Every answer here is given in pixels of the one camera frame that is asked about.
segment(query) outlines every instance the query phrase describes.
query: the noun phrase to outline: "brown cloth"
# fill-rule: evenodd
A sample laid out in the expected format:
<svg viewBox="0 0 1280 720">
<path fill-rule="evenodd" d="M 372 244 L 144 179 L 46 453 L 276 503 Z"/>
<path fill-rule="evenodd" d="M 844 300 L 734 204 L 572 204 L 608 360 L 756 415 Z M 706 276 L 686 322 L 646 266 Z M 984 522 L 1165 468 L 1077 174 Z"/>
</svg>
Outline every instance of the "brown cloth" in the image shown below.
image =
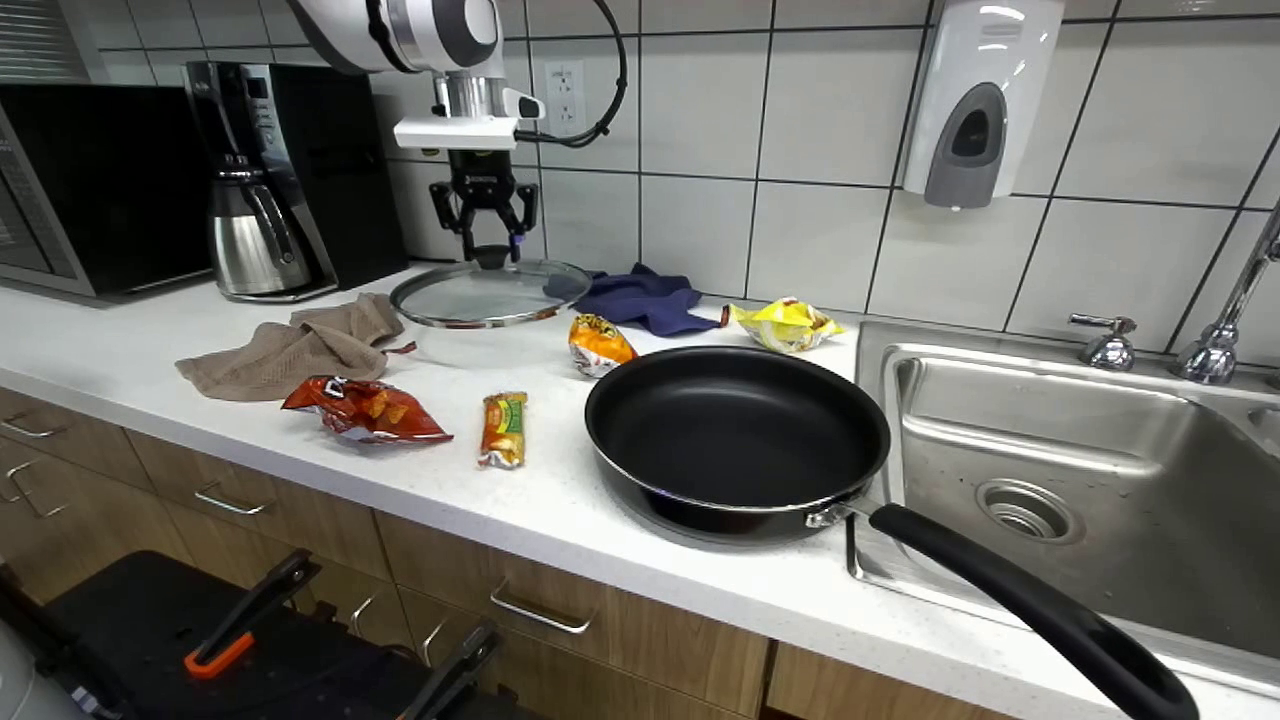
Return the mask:
<svg viewBox="0 0 1280 720">
<path fill-rule="evenodd" d="M 285 401 L 308 376 L 380 378 L 387 357 L 378 344 L 399 326 L 392 300 L 362 295 L 291 311 L 290 322 L 261 322 L 243 346 L 192 357 L 178 368 L 213 401 Z"/>
</svg>

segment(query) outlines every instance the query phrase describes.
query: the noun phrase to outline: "frying pan handle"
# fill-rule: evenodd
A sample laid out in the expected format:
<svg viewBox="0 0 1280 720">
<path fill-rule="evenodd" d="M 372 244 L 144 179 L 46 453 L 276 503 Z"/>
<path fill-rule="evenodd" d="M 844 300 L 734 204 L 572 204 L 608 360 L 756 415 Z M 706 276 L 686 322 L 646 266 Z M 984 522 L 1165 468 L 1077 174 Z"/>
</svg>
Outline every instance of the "frying pan handle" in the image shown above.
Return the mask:
<svg viewBox="0 0 1280 720">
<path fill-rule="evenodd" d="M 1141 648 L 1117 625 L 1101 620 L 1093 607 L 1028 576 L 1025 569 L 902 503 L 877 508 L 873 528 L 897 535 L 902 545 L 913 545 L 917 552 L 934 555 L 947 570 L 1001 601 L 1130 715 L 1200 715 L 1191 692 L 1149 648 Z"/>
</svg>

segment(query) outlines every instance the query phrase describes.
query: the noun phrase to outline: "stainless steel sink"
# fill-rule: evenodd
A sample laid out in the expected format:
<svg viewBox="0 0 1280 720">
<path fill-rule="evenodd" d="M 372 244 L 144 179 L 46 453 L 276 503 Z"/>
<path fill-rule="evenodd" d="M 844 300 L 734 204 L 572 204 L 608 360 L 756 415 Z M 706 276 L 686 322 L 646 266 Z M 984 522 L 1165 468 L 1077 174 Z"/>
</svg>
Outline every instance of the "stainless steel sink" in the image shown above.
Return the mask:
<svg viewBox="0 0 1280 720">
<path fill-rule="evenodd" d="M 877 326 L 861 382 L 892 424 L 877 501 L 982 541 L 1174 657 L 1280 684 L 1280 394 Z M 897 545 L 866 552 L 877 579 L 971 601 Z"/>
</svg>

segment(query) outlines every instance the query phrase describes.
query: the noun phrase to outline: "power outlet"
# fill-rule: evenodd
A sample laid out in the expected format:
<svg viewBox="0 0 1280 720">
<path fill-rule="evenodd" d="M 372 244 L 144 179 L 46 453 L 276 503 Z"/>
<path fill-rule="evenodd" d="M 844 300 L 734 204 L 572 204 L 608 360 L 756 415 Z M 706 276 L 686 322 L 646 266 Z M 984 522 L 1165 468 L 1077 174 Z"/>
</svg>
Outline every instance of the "power outlet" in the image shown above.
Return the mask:
<svg viewBox="0 0 1280 720">
<path fill-rule="evenodd" d="M 546 123 L 554 134 L 572 134 L 587 128 L 586 63 L 572 63 L 572 60 L 546 63 L 541 95 L 548 106 Z"/>
</svg>

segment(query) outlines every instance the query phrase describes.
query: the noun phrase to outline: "black frying pan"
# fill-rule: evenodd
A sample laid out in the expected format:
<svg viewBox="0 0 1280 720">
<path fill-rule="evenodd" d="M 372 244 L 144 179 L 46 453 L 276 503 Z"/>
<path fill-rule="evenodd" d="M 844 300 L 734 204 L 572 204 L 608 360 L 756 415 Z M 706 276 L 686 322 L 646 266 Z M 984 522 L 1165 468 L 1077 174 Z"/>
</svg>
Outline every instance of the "black frying pan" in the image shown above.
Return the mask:
<svg viewBox="0 0 1280 720">
<path fill-rule="evenodd" d="M 586 415 L 608 480 L 700 533 L 824 528 L 890 454 L 877 401 L 765 346 L 639 357 L 593 388 Z M 1011 607 L 1130 715 L 1200 715 L 1149 648 L 1046 579 L 897 503 L 873 528 Z"/>
</svg>

